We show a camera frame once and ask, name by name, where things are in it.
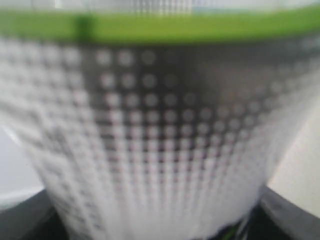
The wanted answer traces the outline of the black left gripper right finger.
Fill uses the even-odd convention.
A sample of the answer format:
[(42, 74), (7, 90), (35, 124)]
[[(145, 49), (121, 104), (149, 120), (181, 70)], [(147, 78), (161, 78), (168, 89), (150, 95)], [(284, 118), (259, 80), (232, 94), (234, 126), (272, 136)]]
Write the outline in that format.
[(320, 240), (320, 218), (266, 187), (247, 232), (248, 240)]

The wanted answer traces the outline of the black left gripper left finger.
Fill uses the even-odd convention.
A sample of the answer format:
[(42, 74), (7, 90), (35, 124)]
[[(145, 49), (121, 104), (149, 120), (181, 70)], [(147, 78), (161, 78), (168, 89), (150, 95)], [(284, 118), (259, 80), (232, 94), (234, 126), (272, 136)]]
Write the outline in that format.
[(0, 213), (1, 240), (68, 240), (45, 190)]

